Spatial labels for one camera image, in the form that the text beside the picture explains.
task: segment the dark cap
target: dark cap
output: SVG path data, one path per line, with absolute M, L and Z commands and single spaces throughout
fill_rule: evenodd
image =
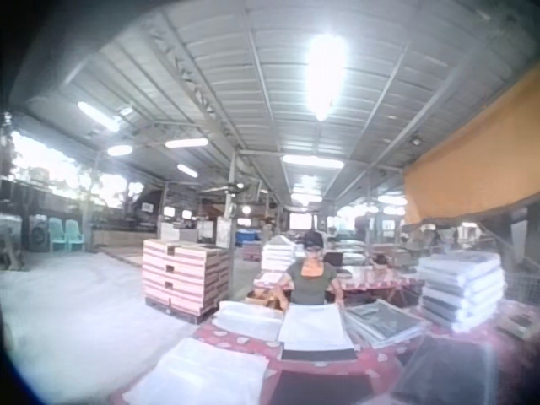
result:
M 322 241 L 322 235 L 319 232 L 314 230 L 308 230 L 304 235 L 304 248 L 308 247 L 324 247 L 324 242 Z

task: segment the plastic chair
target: plastic chair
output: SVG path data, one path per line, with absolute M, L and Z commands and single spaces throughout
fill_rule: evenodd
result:
M 49 218 L 49 250 L 54 251 L 54 245 L 62 245 L 62 249 L 65 251 L 67 243 L 62 220 L 54 217 Z
M 84 235 L 78 230 L 78 222 L 74 219 L 66 221 L 67 250 L 73 251 L 73 245 L 81 245 L 84 251 Z

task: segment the washing machine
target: washing machine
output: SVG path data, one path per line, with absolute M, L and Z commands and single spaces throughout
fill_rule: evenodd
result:
M 29 251 L 49 251 L 47 217 L 45 215 L 30 215 L 29 227 Z

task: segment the red tablecloth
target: red tablecloth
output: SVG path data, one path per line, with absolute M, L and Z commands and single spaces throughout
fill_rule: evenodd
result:
M 416 309 L 410 309 L 414 315 L 419 315 Z M 505 315 L 528 314 L 535 316 L 540 321 L 540 309 L 537 307 L 523 305 L 515 301 L 502 300 L 499 305 L 499 313 Z M 502 370 L 511 370 L 515 360 L 515 354 L 520 347 L 520 342 L 495 329 L 497 317 L 486 321 L 483 325 L 464 333 L 449 333 L 438 326 L 431 325 L 429 331 L 436 336 L 455 338 L 460 341 L 485 342 L 490 343 L 498 354 L 499 367 Z M 388 392 L 399 377 L 402 366 L 397 360 L 397 355 L 407 351 L 415 350 L 422 342 L 421 337 L 417 337 L 404 343 L 399 343 L 387 348 L 374 350 L 372 348 L 362 348 L 357 352 L 356 361 L 350 362 L 293 362 L 281 361 L 278 359 L 280 345 L 276 342 L 263 342 L 261 340 L 244 337 L 236 333 L 224 331 L 211 322 L 201 325 L 195 332 L 194 337 L 202 342 L 212 344 L 219 348 L 226 348 L 237 352 L 249 354 L 261 354 L 268 358 L 269 365 L 265 374 L 265 381 L 262 388 L 261 404 L 266 405 L 272 397 L 279 373 L 282 370 L 299 371 L 317 374 L 368 375 L 375 394 Z M 129 386 L 115 392 L 111 397 L 111 403 L 115 405 L 126 404 L 122 399 L 122 394 L 128 391 L 138 379 Z

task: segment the orange curtain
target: orange curtain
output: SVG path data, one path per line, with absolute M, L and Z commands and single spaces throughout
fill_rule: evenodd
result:
M 404 181 L 406 224 L 495 212 L 538 196 L 540 65 L 416 161 Z

